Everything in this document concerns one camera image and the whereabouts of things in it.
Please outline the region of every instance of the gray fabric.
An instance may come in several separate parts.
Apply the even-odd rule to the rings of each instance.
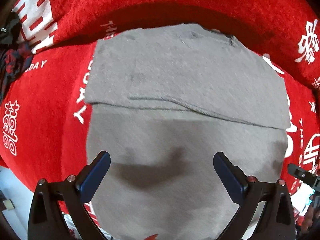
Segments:
[[[85,101],[187,108],[281,129],[289,124],[283,79],[235,37],[196,24],[135,29],[98,41]]]
[[[102,228],[121,240],[155,233],[159,240],[214,239],[238,207],[213,169],[214,153],[274,182],[286,148],[280,129],[187,111],[93,105],[88,162],[101,150],[112,161],[93,208]]]
[[[218,151],[247,175],[279,178],[284,81],[234,37],[191,24],[98,41],[85,101],[88,162],[101,150],[112,161],[92,204],[118,239],[217,237],[237,209],[213,169]]]

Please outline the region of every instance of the black device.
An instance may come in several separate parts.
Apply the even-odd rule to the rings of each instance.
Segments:
[[[64,201],[69,214],[83,240],[106,240],[84,208],[96,192],[111,164],[109,153],[101,151],[90,165],[78,175],[70,175],[62,182],[48,183],[39,180],[31,204],[28,240],[74,240],[61,213],[58,201]],[[226,188],[231,200],[239,208],[217,240],[240,240],[251,222],[257,205],[265,201],[264,209],[250,240],[294,240],[295,223],[290,195],[285,181],[260,182],[254,176],[246,176],[234,166],[223,152],[213,157],[213,167]],[[289,174],[319,190],[320,177],[290,164]],[[313,206],[318,208],[320,197]],[[310,234],[298,240],[319,239],[320,222],[315,220]]]

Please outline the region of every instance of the plaid cloth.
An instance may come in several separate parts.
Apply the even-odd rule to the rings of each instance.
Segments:
[[[10,84],[18,79],[31,65],[33,54],[27,42],[18,45],[17,50],[0,49],[0,104]]]

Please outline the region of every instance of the screw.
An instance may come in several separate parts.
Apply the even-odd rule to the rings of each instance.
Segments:
[[[76,176],[75,176],[75,175],[70,175],[70,176],[67,178],[67,180],[68,180],[69,182],[73,182],[75,179],[76,179]]]
[[[256,182],[257,181],[257,178],[255,176],[252,176],[252,175],[248,176],[247,179],[248,179],[249,182]]]
[[[280,179],[278,182],[279,182],[279,184],[280,184],[281,186],[284,186],[284,185],[285,185],[285,181],[284,181],[283,179]]]
[[[42,185],[42,184],[44,184],[45,183],[45,179],[40,179],[39,181],[38,181],[38,184],[39,185]]]

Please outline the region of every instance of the red blanket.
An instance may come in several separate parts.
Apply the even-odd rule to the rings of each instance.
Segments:
[[[319,26],[305,0],[20,0],[20,40],[34,52],[89,42],[137,27],[197,22],[268,53],[303,84],[320,86]]]

